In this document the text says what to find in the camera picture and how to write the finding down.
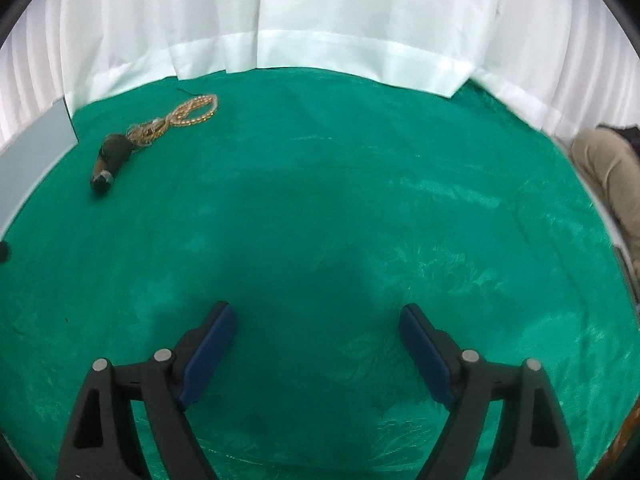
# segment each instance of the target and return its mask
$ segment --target blue gripper pad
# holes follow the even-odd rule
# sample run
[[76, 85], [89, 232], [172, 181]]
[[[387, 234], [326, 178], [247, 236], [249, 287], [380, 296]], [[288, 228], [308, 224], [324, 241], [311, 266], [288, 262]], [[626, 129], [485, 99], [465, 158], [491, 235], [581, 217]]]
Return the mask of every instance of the blue gripper pad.
[[434, 329], [416, 304], [402, 309], [398, 328], [431, 397], [451, 410], [460, 396], [455, 387], [462, 374], [460, 348], [446, 332]]
[[[238, 316], [231, 306], [224, 303], [213, 309], [202, 328], [192, 331], [192, 336], [197, 335], [202, 338], [202, 341], [184, 365], [184, 371], [178, 372], [181, 373], [179, 379], [182, 382], [182, 389], [177, 402], [183, 410], [197, 402], [204, 393], [213, 372], [231, 344], [237, 328]], [[181, 343], [182, 340], [178, 343], [176, 351]]]

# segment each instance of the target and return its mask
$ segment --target person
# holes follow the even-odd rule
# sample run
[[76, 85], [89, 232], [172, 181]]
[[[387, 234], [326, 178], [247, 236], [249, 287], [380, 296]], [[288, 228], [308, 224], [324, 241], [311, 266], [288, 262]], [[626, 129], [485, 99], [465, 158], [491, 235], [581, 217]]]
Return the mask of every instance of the person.
[[109, 134], [104, 138], [98, 151], [91, 174], [91, 188], [98, 195], [105, 195], [111, 189], [122, 165], [139, 146], [123, 134]]
[[599, 124], [581, 130], [569, 158], [615, 216], [640, 280], [640, 129]]
[[9, 259], [9, 244], [4, 240], [0, 241], [0, 264], [4, 264]]

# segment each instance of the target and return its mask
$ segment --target silver pin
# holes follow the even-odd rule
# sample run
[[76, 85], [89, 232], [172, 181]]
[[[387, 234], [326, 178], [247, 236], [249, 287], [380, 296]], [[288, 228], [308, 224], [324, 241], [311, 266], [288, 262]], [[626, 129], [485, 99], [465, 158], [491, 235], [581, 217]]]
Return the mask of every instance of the silver pin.
[[154, 359], [159, 363], [164, 363], [165, 361], [171, 359], [171, 355], [171, 350], [169, 350], [168, 348], [161, 348], [154, 354]]
[[467, 363], [477, 363], [480, 360], [480, 354], [475, 350], [465, 350], [462, 352], [462, 360]]
[[533, 357], [527, 359], [527, 368], [532, 370], [533, 372], [539, 372], [540, 368], [542, 368], [542, 363]]
[[107, 359], [101, 357], [100, 359], [96, 359], [94, 361], [94, 364], [91, 365], [91, 368], [93, 368], [96, 372], [101, 372], [105, 370], [107, 366], [109, 366], [109, 362], [107, 361]]

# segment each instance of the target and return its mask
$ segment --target metal screw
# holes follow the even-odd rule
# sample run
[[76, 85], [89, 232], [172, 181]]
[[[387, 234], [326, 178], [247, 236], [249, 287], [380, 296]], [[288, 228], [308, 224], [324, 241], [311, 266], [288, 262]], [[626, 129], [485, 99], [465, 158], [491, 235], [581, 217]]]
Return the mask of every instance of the metal screw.
[[475, 350], [465, 350], [462, 352], [462, 360], [467, 363], [477, 363], [480, 360], [480, 354]]
[[154, 359], [159, 363], [164, 363], [165, 361], [171, 359], [171, 355], [171, 350], [169, 350], [168, 348], [161, 348], [154, 354]]
[[542, 363], [533, 357], [527, 359], [527, 368], [534, 372], [539, 372], [540, 368], [542, 368]]
[[105, 370], [107, 366], [109, 366], [109, 362], [107, 361], [107, 359], [101, 357], [100, 359], [96, 359], [94, 361], [94, 364], [91, 365], [91, 368], [93, 368], [96, 372], [101, 372]]

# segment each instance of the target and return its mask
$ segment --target blue rubber pad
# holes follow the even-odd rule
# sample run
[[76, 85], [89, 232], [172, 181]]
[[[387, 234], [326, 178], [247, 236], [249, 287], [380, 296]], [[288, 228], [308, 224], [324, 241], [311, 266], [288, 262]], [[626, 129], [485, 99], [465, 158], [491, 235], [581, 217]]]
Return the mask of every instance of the blue rubber pad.
[[414, 360], [431, 397], [450, 410], [458, 400], [451, 384], [451, 370], [409, 305], [400, 313], [399, 330], [404, 346]]
[[237, 328], [238, 316], [227, 305], [220, 312], [184, 369], [182, 391], [177, 399], [183, 410], [197, 402], [204, 393]]

